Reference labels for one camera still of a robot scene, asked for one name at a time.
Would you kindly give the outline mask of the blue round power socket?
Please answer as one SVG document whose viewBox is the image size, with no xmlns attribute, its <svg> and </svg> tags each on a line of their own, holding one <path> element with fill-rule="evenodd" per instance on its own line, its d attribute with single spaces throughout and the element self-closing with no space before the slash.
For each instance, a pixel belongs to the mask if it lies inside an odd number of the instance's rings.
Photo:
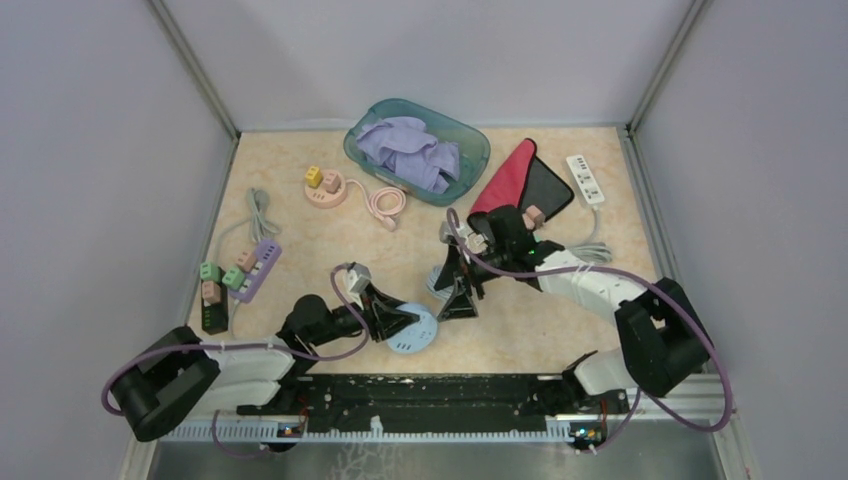
<svg viewBox="0 0 848 480">
<path fill-rule="evenodd" d="M 436 337 L 439 323 L 430 309 L 418 303 L 404 303 L 398 307 L 404 313 L 413 314 L 418 320 L 406 326 L 386 343 L 395 353 L 411 355 L 426 348 Z"/>
</svg>

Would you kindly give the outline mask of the pink round power socket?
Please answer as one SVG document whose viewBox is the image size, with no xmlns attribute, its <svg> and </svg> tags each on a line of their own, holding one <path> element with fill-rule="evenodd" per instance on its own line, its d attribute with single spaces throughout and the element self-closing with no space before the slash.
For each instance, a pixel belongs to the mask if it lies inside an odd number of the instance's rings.
<svg viewBox="0 0 848 480">
<path fill-rule="evenodd" d="M 322 168 L 320 168 L 320 169 L 322 171 L 322 174 L 325 170 L 335 170 L 335 169 L 322 169 Z M 306 186 L 305 180 L 304 180 L 303 191 L 304 191 L 305 198 L 314 207 L 319 208 L 319 209 L 332 209 L 332 208 L 335 208 L 338 205 L 342 204 L 346 200 L 346 198 L 348 196 L 346 179 L 338 170 L 335 170 L 335 171 L 337 171 L 339 173 L 340 177 L 342 178 L 342 184 L 341 184 L 341 188 L 334 195 L 330 195 L 327 192 L 325 192 L 321 185 L 317 189 L 311 189 L 311 188 Z"/>
</svg>

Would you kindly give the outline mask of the white power strip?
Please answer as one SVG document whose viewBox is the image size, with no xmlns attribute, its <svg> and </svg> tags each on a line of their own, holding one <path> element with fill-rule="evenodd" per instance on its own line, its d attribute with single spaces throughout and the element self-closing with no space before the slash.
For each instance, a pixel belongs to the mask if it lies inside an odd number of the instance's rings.
<svg viewBox="0 0 848 480">
<path fill-rule="evenodd" d="M 589 208 L 598 209 L 606 198 L 586 158 L 583 155 L 569 156 L 565 164 L 574 180 L 574 190 Z"/>
</svg>

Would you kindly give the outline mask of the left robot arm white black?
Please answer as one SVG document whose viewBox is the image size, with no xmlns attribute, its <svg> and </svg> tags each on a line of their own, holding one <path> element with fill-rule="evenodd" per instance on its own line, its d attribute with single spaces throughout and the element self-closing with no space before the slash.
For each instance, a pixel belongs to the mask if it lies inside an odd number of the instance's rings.
<svg viewBox="0 0 848 480">
<path fill-rule="evenodd" d="M 388 342 L 401 354 L 435 337 L 429 308 L 402 302 L 366 285 L 354 303 L 329 309 L 324 299 L 299 298 L 282 329 L 265 341 L 203 343 L 187 327 L 171 330 L 108 380 L 101 399 L 122 416 L 135 438 L 159 439 L 192 417 L 216 412 L 285 414 L 300 399 L 299 381 L 318 363 L 316 347 L 342 338 Z"/>
</svg>

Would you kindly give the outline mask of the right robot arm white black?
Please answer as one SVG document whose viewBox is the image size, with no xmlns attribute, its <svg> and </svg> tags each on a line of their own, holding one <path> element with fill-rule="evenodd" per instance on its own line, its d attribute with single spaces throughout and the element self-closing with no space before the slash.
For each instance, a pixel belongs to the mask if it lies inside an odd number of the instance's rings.
<svg viewBox="0 0 848 480">
<path fill-rule="evenodd" d="M 485 283 L 511 278 L 563 296 L 616 328 L 617 348 L 587 353 L 563 373 L 563 398 L 576 412 L 590 411 L 611 390 L 639 388 L 663 397 L 715 352 L 675 281 L 651 283 L 582 260 L 557 242 L 538 239 L 512 205 L 486 214 L 477 227 L 448 209 L 440 234 L 448 254 L 434 288 L 450 296 L 439 320 L 477 316 L 475 303 L 484 298 Z"/>
</svg>

